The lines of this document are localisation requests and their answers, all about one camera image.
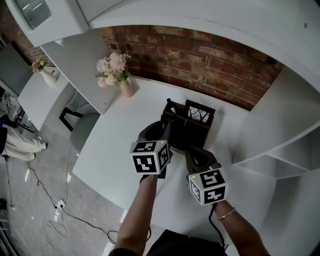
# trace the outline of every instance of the pink flower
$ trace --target pink flower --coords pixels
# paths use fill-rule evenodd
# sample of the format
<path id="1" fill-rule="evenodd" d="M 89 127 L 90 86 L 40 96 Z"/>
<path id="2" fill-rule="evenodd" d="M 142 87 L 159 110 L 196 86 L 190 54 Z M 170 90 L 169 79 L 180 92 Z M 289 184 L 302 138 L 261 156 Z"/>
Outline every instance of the pink flower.
<path id="1" fill-rule="evenodd" d="M 110 67 L 115 73 L 122 73 L 125 70 L 127 59 L 121 54 L 113 52 L 110 55 Z"/>
<path id="2" fill-rule="evenodd" d="M 101 88 L 104 88 L 104 87 L 107 87 L 108 84 L 106 83 L 106 79 L 104 77 L 99 77 L 98 79 L 98 85 L 101 87 Z"/>

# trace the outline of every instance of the person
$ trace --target person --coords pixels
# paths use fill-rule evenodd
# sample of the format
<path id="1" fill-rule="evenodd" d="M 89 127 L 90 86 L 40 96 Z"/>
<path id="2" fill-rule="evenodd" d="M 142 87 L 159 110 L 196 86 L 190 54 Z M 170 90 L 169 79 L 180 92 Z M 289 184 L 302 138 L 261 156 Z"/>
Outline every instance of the person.
<path id="1" fill-rule="evenodd" d="M 157 181 L 156 175 L 149 175 L 141 181 L 137 194 L 120 227 L 114 250 L 110 252 L 109 256 L 143 255 L 156 198 Z M 227 201 L 218 202 L 214 210 L 240 256 L 269 255 L 259 233 Z M 226 256 L 219 243 L 165 230 L 152 245 L 147 256 L 169 255 Z"/>
<path id="2" fill-rule="evenodd" d="M 31 161 L 35 159 L 35 153 L 45 150 L 47 145 L 7 129 L 0 122 L 0 152 L 3 156 Z"/>

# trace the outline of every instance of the grey chair seat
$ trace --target grey chair seat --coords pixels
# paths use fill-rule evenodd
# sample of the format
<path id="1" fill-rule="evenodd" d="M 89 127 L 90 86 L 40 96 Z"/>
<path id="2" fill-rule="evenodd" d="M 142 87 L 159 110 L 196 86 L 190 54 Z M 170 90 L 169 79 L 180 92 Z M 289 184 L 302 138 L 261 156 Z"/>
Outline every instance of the grey chair seat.
<path id="1" fill-rule="evenodd" d="M 81 117 L 73 127 L 70 135 L 70 143 L 78 153 L 80 153 L 84 147 L 87 138 L 89 137 L 99 117 L 100 114 L 98 113 L 86 114 Z"/>

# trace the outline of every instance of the white desk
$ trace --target white desk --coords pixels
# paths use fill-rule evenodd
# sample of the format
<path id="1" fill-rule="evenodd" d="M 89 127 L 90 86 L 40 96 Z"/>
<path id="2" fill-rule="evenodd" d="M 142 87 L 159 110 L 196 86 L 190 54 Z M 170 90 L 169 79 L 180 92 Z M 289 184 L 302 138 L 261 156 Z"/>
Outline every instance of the white desk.
<path id="1" fill-rule="evenodd" d="M 219 99 L 166 83 L 142 78 L 131 78 L 131 82 L 138 85 L 138 91 L 129 99 L 118 95 L 99 118 L 73 173 L 98 193 L 128 210 L 141 178 L 129 158 L 131 143 L 146 126 L 160 119 L 167 98 L 181 104 L 189 99 L 216 109 L 204 148 L 213 152 L 226 169 L 228 201 L 259 230 L 276 180 L 231 166 L 241 121 L 248 112 Z M 201 206 L 191 195 L 186 175 L 185 156 L 174 152 L 166 179 L 158 181 L 151 222 L 181 234 L 220 242 L 208 220 L 211 207 Z M 231 244 L 216 216 L 213 221 L 222 230 L 225 242 Z"/>
<path id="2" fill-rule="evenodd" d="M 55 85 L 47 85 L 41 74 L 34 73 L 23 88 L 18 101 L 39 131 L 46 125 L 68 137 L 70 132 L 59 120 L 59 116 L 76 90 L 56 67 L 46 66 L 45 70 L 50 73 L 53 71 L 52 74 L 57 78 Z"/>

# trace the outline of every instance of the white vase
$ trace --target white vase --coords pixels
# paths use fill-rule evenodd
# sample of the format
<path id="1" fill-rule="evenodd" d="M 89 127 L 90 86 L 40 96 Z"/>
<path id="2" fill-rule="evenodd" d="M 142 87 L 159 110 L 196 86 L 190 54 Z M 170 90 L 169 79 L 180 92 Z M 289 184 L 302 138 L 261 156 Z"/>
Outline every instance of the white vase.
<path id="1" fill-rule="evenodd" d="M 53 74 L 50 74 L 49 72 L 45 71 L 45 69 L 42 69 L 40 71 L 40 74 L 43 76 L 44 81 L 48 86 L 53 87 L 55 85 L 56 77 Z"/>

